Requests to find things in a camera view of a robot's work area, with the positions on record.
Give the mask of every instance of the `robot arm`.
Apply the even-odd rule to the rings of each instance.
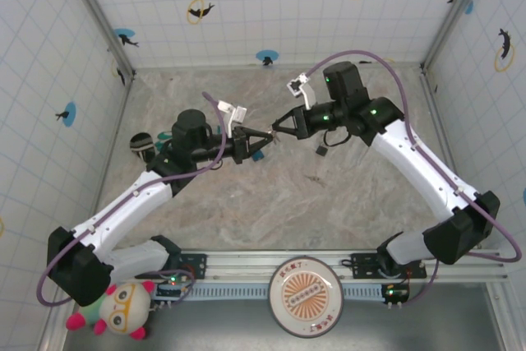
[[[225,125],[228,130],[225,133],[228,138],[223,158],[232,157],[236,164],[240,164],[272,142],[271,134],[233,127],[233,122],[242,122],[245,109],[234,108],[225,102],[219,102],[218,108],[226,113],[227,118]],[[195,172],[197,163],[218,155],[222,139],[220,134],[213,134],[205,115],[194,109],[179,114],[172,126],[172,136],[171,142],[148,163],[146,171],[121,196],[71,232],[61,227],[49,236],[48,262],[79,238],[50,271],[49,277],[81,306],[96,300],[111,283],[163,269],[171,251],[180,252],[177,246],[162,237],[155,237],[140,246],[113,251],[124,235],[157,207],[175,197],[193,178],[161,179]],[[259,141],[251,142],[253,137]],[[130,194],[132,198],[122,203]],[[104,223],[95,226],[106,215],[109,217]]]
[[[308,79],[301,75],[290,81],[289,90],[302,95],[305,105],[296,107],[273,124],[276,132],[305,139],[318,131],[346,127],[350,136],[359,136],[386,157],[419,191],[436,217],[437,225],[410,233],[399,233],[378,247],[378,263],[387,275],[411,261],[435,257],[455,263],[490,234],[492,225],[458,196],[459,191],[477,202],[495,218],[500,202],[492,192],[479,194],[445,166],[413,132],[417,144],[454,179],[454,191],[444,178],[412,146],[404,125],[404,115],[387,98],[369,99],[358,69],[350,62],[336,63],[324,70],[332,101],[316,104]],[[294,127],[282,127],[287,119]]]

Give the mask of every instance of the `yellow ring decal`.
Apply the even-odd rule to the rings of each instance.
[[[505,72],[506,70],[508,70],[510,68],[510,66],[512,65],[513,63],[513,60],[515,58],[515,47],[513,46],[512,43],[510,43],[510,48],[511,48],[511,59],[510,59],[510,62],[504,66],[503,68],[499,68],[499,55],[502,54],[502,52],[504,51],[504,49],[502,47],[500,47],[496,54],[495,54],[495,62],[493,64],[493,66],[495,67],[495,71],[496,72]]]
[[[201,4],[201,12],[199,13],[199,19],[197,21],[192,21],[190,19],[190,9],[197,2],[199,2]],[[197,25],[203,19],[203,12],[205,12],[205,1],[204,0],[192,0],[191,3],[190,3],[190,6],[188,6],[188,10],[187,10],[187,21],[188,21],[188,23],[190,23],[192,25]]]
[[[117,78],[118,77],[118,74],[117,74],[117,67],[115,66],[115,58],[112,59],[112,66],[111,66],[111,69],[112,69],[112,76]]]

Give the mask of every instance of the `marble floor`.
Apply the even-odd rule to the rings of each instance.
[[[440,157],[440,147],[415,66],[396,65],[408,92],[414,129]],[[129,149],[138,132],[157,136],[177,115],[194,108],[218,121],[203,90],[214,98],[247,107],[244,126],[266,131],[301,104],[286,83],[303,68],[259,67],[195,70],[141,70],[133,83],[104,183],[100,207],[122,193],[144,169]],[[377,65],[360,65],[362,81],[374,98],[386,96],[399,107],[392,77]],[[321,72],[311,79],[318,102],[329,99]],[[345,132],[330,136],[337,141]],[[376,247],[402,230],[434,223],[425,201],[399,171],[358,138],[315,153],[321,133],[304,141],[279,136],[263,149],[265,158],[194,179],[175,199],[138,224],[120,243],[128,247],[163,234],[183,248],[332,249]]]

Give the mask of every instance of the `plush toy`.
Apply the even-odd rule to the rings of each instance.
[[[150,312],[150,293],[154,290],[152,281],[127,283],[119,287],[112,285],[96,302],[81,307],[67,319],[66,328],[77,330],[93,325],[94,333],[101,335],[106,328],[119,335],[130,335],[135,340],[144,339],[143,325]]]

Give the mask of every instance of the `round plaque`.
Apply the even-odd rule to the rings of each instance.
[[[270,308],[279,325],[298,337],[317,337],[338,322],[344,292],[332,269],[314,258],[294,258],[272,276]]]

